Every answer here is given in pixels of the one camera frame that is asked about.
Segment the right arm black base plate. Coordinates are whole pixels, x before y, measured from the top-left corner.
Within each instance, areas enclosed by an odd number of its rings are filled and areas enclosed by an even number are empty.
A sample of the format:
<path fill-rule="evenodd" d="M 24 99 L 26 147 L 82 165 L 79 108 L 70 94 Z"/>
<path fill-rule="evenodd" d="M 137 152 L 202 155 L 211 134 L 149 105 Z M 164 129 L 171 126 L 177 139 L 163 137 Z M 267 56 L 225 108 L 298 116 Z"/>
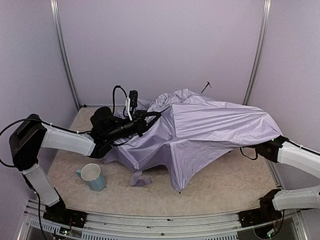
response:
<path fill-rule="evenodd" d="M 283 216 L 281 211 L 264 212 L 260 208 L 241 211 L 238 213 L 242 228 L 260 225 L 280 219 Z"/>

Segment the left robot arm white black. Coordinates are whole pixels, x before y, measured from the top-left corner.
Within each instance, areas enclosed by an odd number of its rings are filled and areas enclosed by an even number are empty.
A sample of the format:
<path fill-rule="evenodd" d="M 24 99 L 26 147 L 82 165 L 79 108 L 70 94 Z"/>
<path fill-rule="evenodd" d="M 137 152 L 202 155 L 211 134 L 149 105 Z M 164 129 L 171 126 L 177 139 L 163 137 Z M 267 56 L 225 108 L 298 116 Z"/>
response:
<path fill-rule="evenodd" d="M 20 125 L 9 138 L 12 164 L 3 161 L 1 164 L 18 169 L 29 187 L 42 198 L 46 212 L 57 216 L 66 211 L 66 205 L 39 166 L 40 149 L 63 150 L 101 159 L 115 146 L 115 141 L 133 135 L 143 136 L 161 115 L 156 111 L 136 110 L 130 111 L 127 118 L 120 118 L 104 106 L 91 116 L 91 130 L 78 132 L 55 126 L 41 120 L 37 114 L 31 114 L 17 121 Z"/>

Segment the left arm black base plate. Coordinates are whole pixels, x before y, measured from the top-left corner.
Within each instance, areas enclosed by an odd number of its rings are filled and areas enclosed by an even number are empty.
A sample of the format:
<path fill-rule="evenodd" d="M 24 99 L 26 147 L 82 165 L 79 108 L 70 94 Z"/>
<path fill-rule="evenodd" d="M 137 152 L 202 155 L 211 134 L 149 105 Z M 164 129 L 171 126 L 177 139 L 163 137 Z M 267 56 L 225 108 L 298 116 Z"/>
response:
<path fill-rule="evenodd" d="M 84 211 L 64 209 L 62 211 L 45 210 L 43 218 L 45 220 L 66 225 L 69 227 L 76 227 L 83 229 L 87 220 L 88 214 Z"/>

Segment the lilac folding umbrella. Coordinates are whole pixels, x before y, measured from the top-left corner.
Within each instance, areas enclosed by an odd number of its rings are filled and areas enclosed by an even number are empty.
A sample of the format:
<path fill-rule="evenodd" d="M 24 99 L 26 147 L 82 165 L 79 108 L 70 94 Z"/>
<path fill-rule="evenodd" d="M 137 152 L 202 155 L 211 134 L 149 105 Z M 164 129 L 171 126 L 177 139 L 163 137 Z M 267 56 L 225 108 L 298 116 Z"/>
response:
<path fill-rule="evenodd" d="M 137 108 L 160 112 L 161 117 L 143 136 L 123 139 L 102 159 L 132 171 L 133 186 L 149 184 L 141 178 L 142 172 L 163 165 L 172 188 L 183 191 L 197 172 L 217 158 L 282 134 L 273 118 L 258 107 L 217 101 L 187 88 L 154 100 L 139 99 Z"/>

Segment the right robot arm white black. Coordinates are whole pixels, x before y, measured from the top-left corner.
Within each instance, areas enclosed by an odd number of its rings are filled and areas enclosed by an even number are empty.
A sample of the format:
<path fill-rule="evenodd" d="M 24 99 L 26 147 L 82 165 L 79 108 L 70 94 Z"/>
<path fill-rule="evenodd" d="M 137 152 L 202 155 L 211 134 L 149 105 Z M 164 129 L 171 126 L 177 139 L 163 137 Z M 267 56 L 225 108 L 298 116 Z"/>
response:
<path fill-rule="evenodd" d="M 260 199 L 258 216 L 274 220 L 281 211 L 320 208 L 320 153 L 279 136 L 256 145 L 257 155 L 274 163 L 282 189 Z"/>

